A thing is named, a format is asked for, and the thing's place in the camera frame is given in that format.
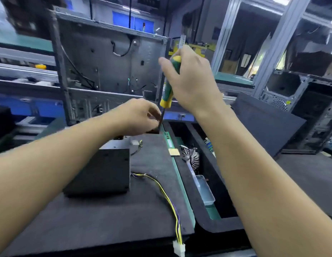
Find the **ceiling light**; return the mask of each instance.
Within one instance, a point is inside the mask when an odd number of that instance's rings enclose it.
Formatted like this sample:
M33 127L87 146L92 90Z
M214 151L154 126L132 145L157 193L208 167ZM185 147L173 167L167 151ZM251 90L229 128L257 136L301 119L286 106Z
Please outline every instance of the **ceiling light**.
M288 5L290 2L290 0L273 0L273 1L275 1L276 3L280 3L282 5L285 5L285 6Z
M130 10L130 8L129 7L127 7L127 6L122 6L124 9L126 9L126 10ZM133 8L131 8L131 11L132 12L137 12L137 13L140 13L140 11L139 10L136 10L136 9L133 9Z

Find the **green and yellow screwdriver handle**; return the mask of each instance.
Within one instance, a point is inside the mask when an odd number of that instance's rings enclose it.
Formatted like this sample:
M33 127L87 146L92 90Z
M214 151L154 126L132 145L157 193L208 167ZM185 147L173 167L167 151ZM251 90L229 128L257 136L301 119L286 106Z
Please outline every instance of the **green and yellow screwdriver handle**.
M177 73L179 74L180 72L180 66L181 66L181 56L174 56L171 58L171 63ZM172 104L172 98L173 98L173 90L172 86L169 84L168 80L166 81L166 86L165 86L165 92L164 95L160 101L160 106L163 107L164 109L168 109L171 107Z

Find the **white connector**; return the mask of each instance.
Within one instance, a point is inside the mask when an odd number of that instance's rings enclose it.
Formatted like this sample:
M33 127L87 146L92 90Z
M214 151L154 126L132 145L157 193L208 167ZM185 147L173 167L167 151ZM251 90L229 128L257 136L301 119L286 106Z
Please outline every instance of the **white connector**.
M179 257L185 257L185 244L180 244L177 240L173 241L174 253Z

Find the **person's right hand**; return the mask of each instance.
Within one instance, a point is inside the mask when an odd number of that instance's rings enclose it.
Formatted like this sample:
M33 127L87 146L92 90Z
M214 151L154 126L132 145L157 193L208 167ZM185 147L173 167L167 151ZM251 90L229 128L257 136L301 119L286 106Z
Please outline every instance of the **person's right hand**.
M159 58L159 64L172 86L174 97L183 108L197 116L224 104L207 59L196 54L188 45L174 55L181 56L180 74L164 57Z

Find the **gray work mat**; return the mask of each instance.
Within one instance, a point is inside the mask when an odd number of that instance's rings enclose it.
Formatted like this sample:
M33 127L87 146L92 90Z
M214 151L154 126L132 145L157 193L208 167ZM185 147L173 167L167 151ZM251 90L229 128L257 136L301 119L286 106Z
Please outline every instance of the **gray work mat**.
M332 216L332 159L317 155L280 155L277 163L302 190Z
M131 171L157 177L176 206L182 234L194 232L163 135L143 134L141 150L131 157ZM127 194L104 199L68 199L58 195L0 255L51 251L174 238L175 219L155 182L131 177Z

